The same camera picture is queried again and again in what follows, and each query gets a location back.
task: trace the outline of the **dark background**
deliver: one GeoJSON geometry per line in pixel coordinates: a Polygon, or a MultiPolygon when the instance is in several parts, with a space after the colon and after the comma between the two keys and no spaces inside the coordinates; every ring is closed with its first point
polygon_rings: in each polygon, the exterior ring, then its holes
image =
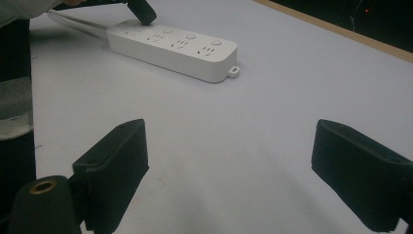
{"type": "Polygon", "coordinates": [[[271,0],[413,53],[413,0],[271,0]]]}

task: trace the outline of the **outlet socket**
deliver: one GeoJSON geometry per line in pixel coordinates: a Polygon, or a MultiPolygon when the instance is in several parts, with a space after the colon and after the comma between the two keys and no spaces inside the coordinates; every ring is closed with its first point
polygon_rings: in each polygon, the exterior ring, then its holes
{"type": "Polygon", "coordinates": [[[237,44],[161,24],[131,19],[107,30],[112,51],[209,83],[237,77],[237,44]]]}

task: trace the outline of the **mounting hole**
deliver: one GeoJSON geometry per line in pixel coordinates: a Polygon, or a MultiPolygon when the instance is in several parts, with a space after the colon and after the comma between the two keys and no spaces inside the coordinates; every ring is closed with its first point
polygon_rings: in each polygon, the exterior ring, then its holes
{"type": "Polygon", "coordinates": [[[240,74],[240,68],[237,66],[233,66],[231,67],[231,69],[228,71],[228,76],[229,77],[238,77],[238,75],[240,74]]]}
{"type": "Polygon", "coordinates": [[[41,182],[38,182],[36,184],[34,184],[31,188],[30,188],[30,193],[33,195],[39,195],[39,194],[43,194],[43,193],[47,193],[50,190],[54,189],[57,185],[57,182],[53,179],[49,179],[49,180],[43,180],[41,182]]]}

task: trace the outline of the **power strip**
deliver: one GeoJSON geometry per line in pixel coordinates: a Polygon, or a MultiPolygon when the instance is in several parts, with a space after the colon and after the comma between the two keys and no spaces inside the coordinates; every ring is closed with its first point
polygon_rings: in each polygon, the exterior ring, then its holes
{"type": "Polygon", "coordinates": [[[106,30],[112,51],[209,83],[237,77],[237,44],[200,33],[142,25],[131,19],[106,30]]]}

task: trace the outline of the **power switch button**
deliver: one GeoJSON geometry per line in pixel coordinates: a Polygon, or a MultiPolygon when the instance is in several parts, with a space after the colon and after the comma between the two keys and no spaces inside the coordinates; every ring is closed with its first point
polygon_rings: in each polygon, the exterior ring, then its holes
{"type": "Polygon", "coordinates": [[[222,45],[222,42],[220,40],[213,40],[210,44],[212,44],[212,46],[220,46],[222,45]]]}
{"type": "Polygon", "coordinates": [[[186,34],[186,39],[192,40],[197,38],[197,36],[194,33],[188,33],[186,34]]]}
{"type": "Polygon", "coordinates": [[[170,29],[170,28],[165,28],[163,32],[164,32],[164,33],[172,33],[172,29],[170,29]]]}

